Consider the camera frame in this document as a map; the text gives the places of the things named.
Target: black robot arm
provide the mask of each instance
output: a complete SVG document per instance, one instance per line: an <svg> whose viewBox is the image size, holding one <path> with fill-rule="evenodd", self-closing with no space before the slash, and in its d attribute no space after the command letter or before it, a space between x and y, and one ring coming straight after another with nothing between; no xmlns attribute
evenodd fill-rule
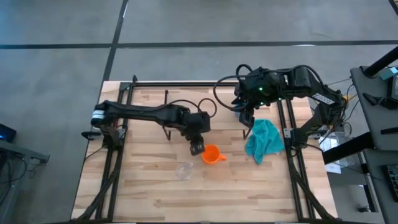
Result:
<svg viewBox="0 0 398 224"><path fill-rule="evenodd" d="M150 107L104 101L95 106L91 125L100 128L107 146L120 145L120 133L113 126L119 118L154 121L161 126L176 128L190 141L193 156L205 150L201 133L210 131L210 116L207 112L191 113L189 108L173 104Z"/></svg>
<svg viewBox="0 0 398 224"><path fill-rule="evenodd" d="M324 85L319 75L311 67L298 65L280 70L261 67L251 70L247 65L244 67L249 69L248 75L238 75L239 71L237 70L236 76L231 76L237 77L239 83L234 91L236 95L236 99L232 101L234 107L227 106L227 108L240 112L239 121L247 127L251 128L254 125L254 109L263 105L270 106L271 103L279 100L292 100L294 97L310 97L319 104L311 119L301 128L291 130L292 147L305 147L309 135L323 125L336 124L341 120L346 100L339 90L335 91ZM218 99L215 88L214 94L219 103L225 106Z"/></svg>

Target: wooden table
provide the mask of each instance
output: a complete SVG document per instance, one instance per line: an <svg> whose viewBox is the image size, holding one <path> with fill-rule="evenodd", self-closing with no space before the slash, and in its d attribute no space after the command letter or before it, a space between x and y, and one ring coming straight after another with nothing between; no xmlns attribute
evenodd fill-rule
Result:
<svg viewBox="0 0 398 224"><path fill-rule="evenodd" d="M100 102L116 101L120 82L104 82ZM214 98L209 87L135 87L134 105L157 106L168 101ZM219 87L220 98L230 102L232 87ZM312 113L306 98L293 100L297 126ZM211 103L201 106L213 112ZM256 110L256 119L269 119L280 129L277 105ZM162 128L153 122L129 120L122 171L116 199L115 222L275 222L296 221L292 186L285 152L268 155L258 166L246 155L242 126L235 114L218 105L211 119L212 131L203 134L205 144L216 144L227 160L215 166L204 165L200 156L191 156L189 142L173 131L168 141ZM89 143L87 154L101 146L102 139ZM310 188L321 204L336 217L336 209L320 151L303 150ZM83 166L72 218L83 213L98 193L106 150L90 157ZM181 180L175 170L181 162L193 162L189 180ZM303 209L305 200L300 193ZM108 210L106 198L104 210Z"/></svg>

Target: gray floor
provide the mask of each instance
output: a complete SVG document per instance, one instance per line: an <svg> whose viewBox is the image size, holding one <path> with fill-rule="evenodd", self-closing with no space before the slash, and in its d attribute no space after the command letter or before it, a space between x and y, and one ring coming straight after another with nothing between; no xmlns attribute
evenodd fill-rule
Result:
<svg viewBox="0 0 398 224"><path fill-rule="evenodd" d="M121 3L2 1L0 45L110 43ZM397 24L382 0L130 0L120 42L389 40L397 39L392 29ZM304 63L331 83L393 47L119 49L110 79L130 80L135 74L140 80L216 80L233 74L240 63L268 68ZM34 179L24 179L16 223L69 219L87 145L80 133L90 127L108 54L109 49L0 50L0 123L18 131L18 145L51 155ZM350 84L331 87L345 92ZM360 106L350 123L353 136L367 131ZM330 176L339 217L380 223L379 214L356 212L365 202L348 180L361 177L347 175Z"/></svg>

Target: teal towel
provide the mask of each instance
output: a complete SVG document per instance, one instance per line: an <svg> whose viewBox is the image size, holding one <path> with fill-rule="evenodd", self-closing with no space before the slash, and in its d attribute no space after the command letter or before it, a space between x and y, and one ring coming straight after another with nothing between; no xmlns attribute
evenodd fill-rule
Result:
<svg viewBox="0 0 398 224"><path fill-rule="evenodd" d="M278 129L267 119L255 120L252 135L246 143L246 153L254 156L255 162L260 165L265 155L277 153L283 149L284 144L280 139Z"/></svg>

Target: orange plastic cup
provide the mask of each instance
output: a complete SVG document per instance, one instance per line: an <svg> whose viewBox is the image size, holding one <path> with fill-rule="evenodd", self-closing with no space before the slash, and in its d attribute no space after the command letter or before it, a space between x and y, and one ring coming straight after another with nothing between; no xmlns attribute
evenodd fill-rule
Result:
<svg viewBox="0 0 398 224"><path fill-rule="evenodd" d="M203 162L208 165L214 165L218 161L225 161L226 156L221 155L220 150L215 145L205 146L205 152L201 154Z"/></svg>

